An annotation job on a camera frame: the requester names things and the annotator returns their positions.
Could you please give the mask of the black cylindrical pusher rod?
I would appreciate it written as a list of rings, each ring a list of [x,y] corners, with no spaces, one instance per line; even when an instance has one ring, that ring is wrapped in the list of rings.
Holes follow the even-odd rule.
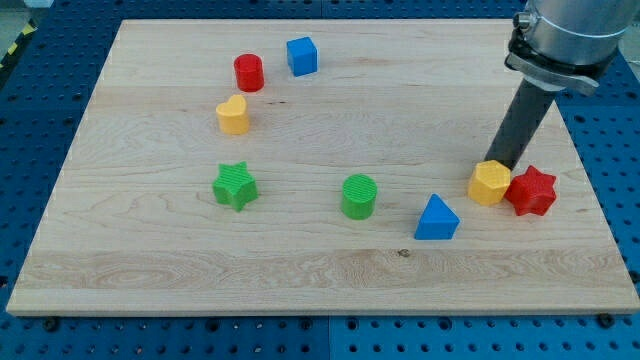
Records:
[[[556,97],[523,79],[484,157],[513,169],[533,138]]]

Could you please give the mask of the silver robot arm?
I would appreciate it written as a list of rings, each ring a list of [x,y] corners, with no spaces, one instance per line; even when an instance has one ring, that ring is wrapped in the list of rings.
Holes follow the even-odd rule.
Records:
[[[523,75],[484,157],[512,169],[560,91],[593,95],[639,0],[529,0],[513,16],[505,66]]]

